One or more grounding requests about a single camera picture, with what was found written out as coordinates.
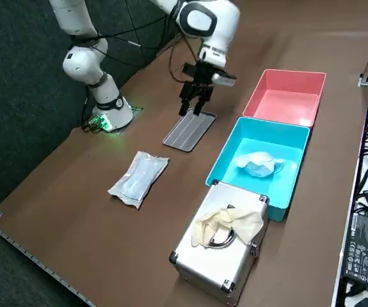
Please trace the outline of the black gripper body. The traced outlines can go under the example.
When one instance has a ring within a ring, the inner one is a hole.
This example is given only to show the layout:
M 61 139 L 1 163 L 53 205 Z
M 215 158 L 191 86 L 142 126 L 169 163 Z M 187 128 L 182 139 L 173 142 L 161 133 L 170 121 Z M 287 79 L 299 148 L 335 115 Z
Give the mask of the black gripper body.
M 222 69 L 209 63 L 197 61 L 194 65 L 185 63 L 182 72 L 190 76 L 192 80 L 184 82 L 180 98 L 210 98 L 213 92 L 212 77 L 214 74 L 222 72 Z

